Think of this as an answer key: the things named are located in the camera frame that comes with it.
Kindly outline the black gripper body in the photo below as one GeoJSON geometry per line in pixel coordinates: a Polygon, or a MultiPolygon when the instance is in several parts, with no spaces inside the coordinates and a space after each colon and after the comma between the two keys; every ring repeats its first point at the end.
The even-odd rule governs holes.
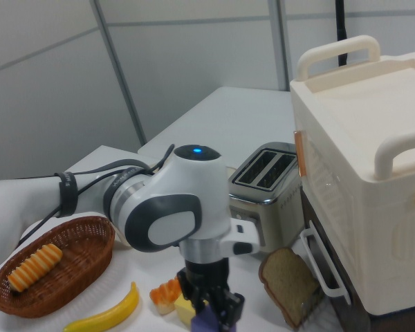
{"type": "Polygon", "coordinates": [[[224,312],[225,292],[229,291],[229,259],[223,258],[209,264],[185,262],[190,282],[201,287],[205,300],[214,308],[215,313],[224,312]]]}

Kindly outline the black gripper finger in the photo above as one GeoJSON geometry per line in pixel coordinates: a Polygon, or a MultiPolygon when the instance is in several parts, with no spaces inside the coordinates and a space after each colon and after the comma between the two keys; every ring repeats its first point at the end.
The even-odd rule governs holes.
{"type": "Polygon", "coordinates": [[[195,313],[201,313],[205,308],[204,290],[190,282],[186,268],[178,271],[176,276],[178,278],[183,297],[191,302],[195,313]]]}
{"type": "Polygon", "coordinates": [[[225,292],[224,326],[233,327],[241,319],[244,302],[245,298],[242,294],[225,292]]]}

